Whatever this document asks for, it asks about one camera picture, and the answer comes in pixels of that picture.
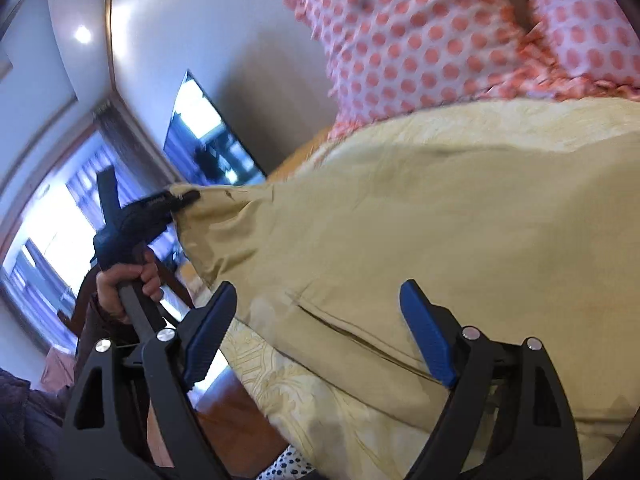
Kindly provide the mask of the person's dark sleeve forearm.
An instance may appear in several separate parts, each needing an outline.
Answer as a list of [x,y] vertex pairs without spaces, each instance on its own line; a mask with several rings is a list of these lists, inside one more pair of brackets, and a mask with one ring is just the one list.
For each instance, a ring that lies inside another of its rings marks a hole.
[[[134,329],[124,322],[116,295],[94,295],[87,310],[76,353],[74,375],[81,375],[91,351],[101,339],[129,344]],[[1,372],[1,477],[52,479],[58,468],[63,424],[73,388],[55,392],[32,388],[30,382]]]

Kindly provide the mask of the person's left hand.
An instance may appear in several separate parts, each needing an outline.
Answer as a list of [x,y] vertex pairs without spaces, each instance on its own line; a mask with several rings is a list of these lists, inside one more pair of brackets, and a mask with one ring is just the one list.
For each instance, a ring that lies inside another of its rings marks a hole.
[[129,324],[130,319],[119,299],[118,285],[124,281],[140,278],[143,282],[142,292],[155,302],[163,299],[160,274],[155,254],[151,249],[143,253],[143,263],[117,263],[96,276],[96,293],[100,307],[115,320]]

